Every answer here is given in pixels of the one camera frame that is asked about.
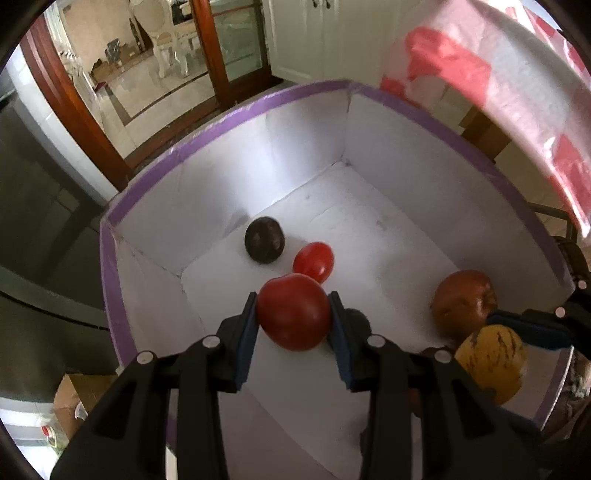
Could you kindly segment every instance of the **pepino melon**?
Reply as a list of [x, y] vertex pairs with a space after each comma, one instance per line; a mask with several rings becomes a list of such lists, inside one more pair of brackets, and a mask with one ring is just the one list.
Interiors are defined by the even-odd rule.
[[487, 325], [472, 333], [457, 349], [455, 358], [496, 405], [510, 400], [521, 388], [527, 351], [509, 327]]

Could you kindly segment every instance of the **brown cardboard box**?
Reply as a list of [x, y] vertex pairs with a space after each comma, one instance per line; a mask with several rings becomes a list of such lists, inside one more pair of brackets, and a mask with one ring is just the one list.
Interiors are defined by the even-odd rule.
[[83, 421], [74, 417], [78, 402], [82, 402], [83, 407], [90, 413], [115, 378], [117, 375], [66, 374], [61, 379], [53, 398], [53, 410], [69, 440]]
[[108, 62], [103, 62], [97, 68], [92, 70], [92, 77], [96, 81], [96, 83], [104, 82], [113, 72], [117, 70], [117, 67], [111, 65]]
[[133, 60], [139, 55], [137, 47], [131, 46], [127, 43], [121, 45], [119, 52], [119, 59], [121, 60], [121, 62], [123, 62], [123, 64], [126, 64], [127, 62]]

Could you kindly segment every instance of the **red tomato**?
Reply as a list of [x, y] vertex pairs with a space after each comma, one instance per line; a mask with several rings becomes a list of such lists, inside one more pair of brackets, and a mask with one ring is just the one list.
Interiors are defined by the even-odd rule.
[[309, 350], [328, 335], [330, 303], [318, 282], [290, 273], [262, 286], [256, 299], [256, 317], [277, 345]]
[[295, 256], [292, 270], [308, 275], [318, 283], [322, 283], [330, 277], [334, 267], [335, 256], [331, 247], [322, 242], [312, 242]]

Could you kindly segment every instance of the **passion fruit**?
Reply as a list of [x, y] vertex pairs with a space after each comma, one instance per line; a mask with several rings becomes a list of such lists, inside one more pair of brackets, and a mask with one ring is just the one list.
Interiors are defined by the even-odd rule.
[[279, 222], [271, 217], [260, 217], [251, 222], [244, 234], [248, 255], [260, 264], [277, 260], [285, 247], [285, 235]]

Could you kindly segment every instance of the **purple tape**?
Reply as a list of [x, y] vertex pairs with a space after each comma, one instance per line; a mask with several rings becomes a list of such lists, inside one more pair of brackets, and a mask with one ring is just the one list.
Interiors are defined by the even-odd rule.
[[[474, 168], [483, 174], [497, 188], [500, 194], [503, 195], [513, 207], [516, 215], [523, 222], [544, 253], [558, 281], [567, 288], [572, 287], [570, 276], [567, 274], [568, 270], [566, 264], [564, 263], [558, 247], [548, 235], [535, 213], [527, 206], [519, 191], [495, 168], [488, 158], [486, 158], [476, 147], [468, 143], [438, 120], [432, 118], [428, 113], [409, 105], [389, 93], [355, 82], [350, 82], [348, 80], [331, 80], [328, 82], [312, 83], [309, 85], [284, 89], [277, 93], [267, 95], [250, 105], [246, 105], [227, 114], [220, 121], [205, 128], [193, 138], [190, 138], [186, 142], [178, 144], [165, 152], [153, 166], [143, 172], [140, 177], [130, 184], [122, 193], [119, 202], [114, 205], [106, 215], [108, 222], [113, 226], [118, 225], [146, 192], [154, 187], [154, 185], [156, 185], [172, 169], [231, 129], [258, 115], [262, 115], [269, 110], [285, 105], [286, 103], [318, 93], [338, 90], [348, 90], [352, 93], [358, 93], [397, 111], [416, 124], [421, 125], [421, 127], [445, 142], [470, 162]], [[125, 313], [125, 305], [117, 271], [115, 238], [113, 237], [111, 228], [105, 221], [103, 221], [100, 226], [100, 258], [103, 294], [105, 296], [105, 307], [111, 329], [111, 338], [119, 362], [122, 365], [127, 365], [136, 357], [138, 351], [135, 347]], [[562, 389], [570, 358], [570, 351], [563, 351], [559, 356], [551, 384], [544, 401], [534, 417], [534, 421], [540, 427], [545, 423], [548, 414], [553, 408], [560, 390]], [[167, 432], [168, 436], [174, 436], [174, 427], [170, 425], [170, 422], [167, 430], [169, 430]]]
[[103, 296], [105, 297], [105, 310], [111, 331], [111, 340], [113, 340], [119, 364], [127, 366], [137, 356], [138, 350], [135, 347], [125, 313], [117, 270], [115, 237], [105, 220], [100, 223], [99, 241], [100, 274], [103, 280]]

